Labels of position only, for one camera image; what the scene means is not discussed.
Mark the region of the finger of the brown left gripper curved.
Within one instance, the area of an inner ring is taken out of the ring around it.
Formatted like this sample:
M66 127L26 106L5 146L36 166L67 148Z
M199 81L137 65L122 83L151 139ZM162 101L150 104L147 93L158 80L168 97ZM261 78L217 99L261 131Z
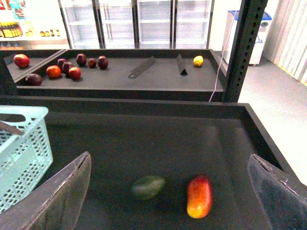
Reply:
M11 126L11 125L8 125L7 123L3 122L3 121L0 121L0 128L5 130L5 131L8 131L12 134L16 134L16 135L23 135L23 131L17 129L16 127L14 126Z

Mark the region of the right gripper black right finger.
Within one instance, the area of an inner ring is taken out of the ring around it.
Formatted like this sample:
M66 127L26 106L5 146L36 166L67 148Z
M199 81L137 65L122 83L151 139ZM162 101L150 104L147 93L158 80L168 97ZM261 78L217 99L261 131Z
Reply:
M272 230L307 228L307 186L256 154L248 160L248 174Z

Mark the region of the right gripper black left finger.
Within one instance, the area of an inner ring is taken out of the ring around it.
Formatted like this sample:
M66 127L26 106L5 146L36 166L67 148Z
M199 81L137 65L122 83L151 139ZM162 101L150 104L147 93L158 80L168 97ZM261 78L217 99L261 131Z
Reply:
M88 190L91 155L84 152L0 215L2 230L72 230Z

